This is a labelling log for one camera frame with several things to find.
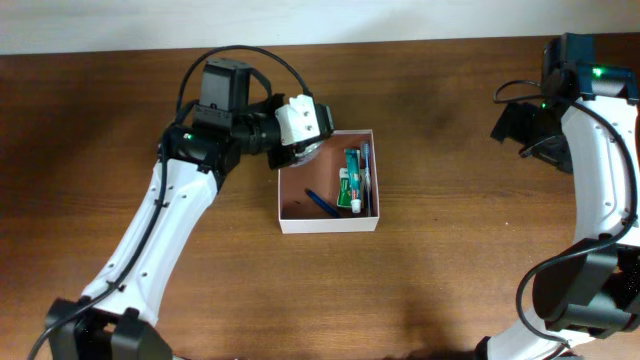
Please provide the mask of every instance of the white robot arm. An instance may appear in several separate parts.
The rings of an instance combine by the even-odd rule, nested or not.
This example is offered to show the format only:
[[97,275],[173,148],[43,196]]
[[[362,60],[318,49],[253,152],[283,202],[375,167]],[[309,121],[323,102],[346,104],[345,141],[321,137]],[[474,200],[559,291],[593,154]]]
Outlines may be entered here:
[[[616,124],[627,147],[635,149],[635,128],[638,112],[625,99],[596,97],[595,101],[578,100]],[[576,193],[577,221],[574,244],[600,234],[616,234],[628,216],[630,192],[626,169],[619,147],[611,142],[611,135],[592,117],[577,109],[569,109],[562,117],[562,132],[571,150]],[[633,157],[636,178],[638,160]],[[633,227],[618,242],[640,249],[640,229]],[[533,308],[526,313],[529,322],[538,330],[548,331]],[[594,340],[588,332],[564,329],[554,335],[566,339],[571,347]],[[542,339],[517,321],[505,332],[491,338],[487,344],[488,359],[539,360],[556,353],[561,344]]]
[[[284,104],[271,84],[251,66],[215,59],[204,67],[201,98],[181,106],[193,69],[210,55],[244,49],[265,54],[298,78],[303,94]],[[249,104],[250,77],[267,99]],[[259,48],[230,46],[204,54],[188,70],[180,89],[176,120],[162,136],[159,162],[149,188],[115,253],[84,289],[79,301],[58,299],[33,359],[49,339],[54,359],[175,359],[155,331],[167,281],[189,234],[213,203],[241,154],[266,152],[272,169],[308,161],[333,133],[326,105],[314,102],[297,72]],[[193,124],[184,125],[193,110]],[[107,325],[115,325],[113,331]]]
[[[630,71],[596,66],[593,57],[588,36],[565,34],[551,42],[545,49],[543,95],[523,97],[545,102],[537,108],[515,103],[523,98],[496,101],[509,105],[492,137],[512,137],[525,145],[523,157],[534,155],[573,172],[576,232],[574,246],[563,254],[623,236],[612,246],[537,274],[534,306],[524,318],[534,330],[563,342],[535,334],[521,318],[505,332],[485,338],[476,359],[553,359],[569,347],[640,325],[640,229],[634,213],[640,179],[637,85]],[[554,118],[560,121],[554,124]],[[625,157],[621,143],[630,156]]]

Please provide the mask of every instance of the black cable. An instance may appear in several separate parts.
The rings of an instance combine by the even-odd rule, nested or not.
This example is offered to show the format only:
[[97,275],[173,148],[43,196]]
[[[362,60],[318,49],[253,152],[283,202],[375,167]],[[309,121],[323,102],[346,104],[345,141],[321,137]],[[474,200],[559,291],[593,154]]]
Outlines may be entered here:
[[182,123],[184,122],[184,119],[187,117],[187,115],[189,115],[193,107],[196,106],[199,102],[200,102],[199,99],[195,99],[184,104],[182,109],[180,109],[180,111],[178,111],[178,113],[176,114],[176,119],[174,120],[173,123],[182,125]]
[[184,74],[184,78],[182,79],[182,83],[180,84],[180,91],[178,92],[178,101],[176,103],[176,112],[178,112],[182,106],[182,96],[184,95],[184,89],[187,86],[187,81],[189,81],[189,77],[191,76],[191,73],[193,73],[193,70],[195,70],[195,68],[198,67],[198,65],[200,65],[200,63],[203,62],[209,56],[223,52],[223,51],[228,51],[228,50],[249,50],[249,51],[254,51],[272,58],[273,60],[277,61],[282,66],[284,66],[287,70],[289,70],[289,72],[293,76],[295,76],[295,78],[298,80],[298,83],[302,87],[303,94],[313,97],[313,94],[311,93],[311,91],[309,91],[309,88],[307,87],[307,84],[302,79],[302,76],[300,76],[300,74],[298,74],[298,72],[291,65],[289,65],[286,61],[284,61],[278,55],[255,46],[230,45],[230,46],[218,47],[218,48],[207,51],[206,53],[202,54],[193,64],[191,64],[191,66],[189,66],[189,69]]
[[576,103],[574,101],[570,101],[567,100],[565,98],[559,97],[559,96],[547,96],[547,95],[543,95],[543,94],[538,94],[538,95],[526,95],[526,96],[519,96],[519,97],[515,97],[515,98],[510,98],[510,99],[499,99],[498,95],[500,94],[500,92],[502,90],[504,90],[505,88],[514,85],[514,84],[524,84],[524,85],[532,85],[532,86],[536,86],[538,88],[540,88],[540,84],[534,82],[534,81],[529,81],[529,80],[515,80],[515,81],[510,81],[508,83],[505,83],[504,85],[500,86],[495,93],[493,94],[493,102],[496,104],[506,104],[506,103],[514,103],[514,102],[519,102],[519,101],[525,101],[525,100],[535,100],[535,99],[543,99],[543,100],[551,100],[554,102],[559,102],[562,103],[564,105],[567,106],[571,106],[574,107],[582,112],[584,112],[585,114],[591,116],[597,123],[599,123],[600,125],[602,125],[604,128],[607,129],[607,131],[609,131],[609,134],[611,135],[613,142],[615,142],[618,147],[620,148],[620,152],[622,153],[622,157],[625,163],[625,167],[626,167],[626,173],[627,173],[627,177],[628,177],[628,181],[629,181],[629,196],[630,196],[630,205],[629,205],[629,216],[626,219],[626,221],[623,223],[623,228],[622,230],[620,230],[619,233],[617,233],[616,235],[605,239],[605,240],[598,240],[597,242],[595,242],[593,245],[587,246],[585,248],[583,248],[580,251],[576,251],[573,253],[569,253],[569,254],[565,254],[565,255],[557,255],[554,256],[550,259],[547,259],[541,263],[539,263],[538,265],[534,266],[531,270],[529,270],[527,272],[527,274],[522,278],[522,280],[520,281],[520,284],[518,285],[518,290],[516,292],[516,310],[518,311],[518,317],[520,318],[520,321],[522,321],[522,323],[524,324],[524,326],[531,331],[534,335],[545,339],[545,340],[549,340],[549,341],[556,341],[561,343],[564,347],[566,347],[567,349],[570,349],[571,346],[568,342],[568,340],[561,338],[559,336],[553,336],[553,335],[549,335],[549,334],[545,334],[541,331],[539,331],[538,329],[536,329],[535,327],[533,327],[533,325],[531,325],[531,323],[526,319],[525,314],[524,314],[524,310],[522,308],[522,297],[524,294],[524,290],[527,286],[527,283],[539,272],[541,272],[544,269],[547,269],[551,266],[554,266],[558,263],[561,263],[563,261],[567,261],[570,259],[574,259],[576,257],[579,256],[584,256],[587,255],[589,253],[595,252],[595,251],[600,251],[602,249],[605,249],[611,245],[614,245],[615,243],[617,243],[618,241],[620,241],[633,227],[633,224],[635,223],[635,221],[638,219],[638,189],[637,189],[637,179],[636,179],[636,174],[635,171],[633,169],[633,159],[631,157],[631,153],[629,152],[629,148],[627,147],[627,144],[624,142],[624,140],[622,139],[622,136],[620,136],[620,134],[616,131],[616,129],[613,127],[613,125],[611,125],[605,118],[603,118],[602,116],[600,116],[598,113],[596,113],[595,111],[589,109],[588,107]]
[[144,234],[140,238],[140,242],[138,243],[138,246],[136,247],[135,252],[129,259],[129,262],[127,262],[127,265],[122,270],[120,275],[118,275],[118,277],[114,282],[107,283],[107,290],[105,290],[102,294],[96,296],[90,302],[78,308],[73,313],[65,316],[64,318],[56,321],[53,325],[46,328],[44,332],[42,332],[40,337],[38,337],[36,342],[33,344],[33,347],[29,352],[29,356],[27,357],[28,360],[35,359],[36,355],[38,354],[38,351],[40,350],[44,342],[49,338],[49,336],[51,336],[51,334],[54,331],[58,330],[59,328],[61,328],[68,322],[72,321],[73,319],[77,318],[78,316],[84,314],[87,310],[91,309],[93,306],[95,306],[100,301],[104,300],[109,295],[111,295],[114,291],[116,291],[118,287],[120,287],[124,279],[127,277],[127,275],[129,275],[129,272],[131,272],[131,269],[133,269],[136,261],[138,260],[138,258],[140,257],[140,254],[142,253],[142,250],[144,249],[145,244],[147,243],[147,241],[149,240],[149,237],[151,236],[151,232],[153,231],[153,228],[156,222],[158,221],[158,217],[160,216],[160,211],[162,210],[162,206],[164,203],[164,198],[165,198],[165,193],[167,188],[167,162],[168,162],[167,152],[166,152],[167,139],[168,139],[167,134],[168,134],[168,131],[165,131],[164,134],[162,135],[162,141],[160,145],[160,161],[162,163],[162,174],[160,176],[160,179],[161,179],[160,194],[158,195],[158,199],[156,200],[156,204],[155,204],[156,207],[153,211],[153,214],[151,215],[149,224],[147,225],[147,228],[144,231]]

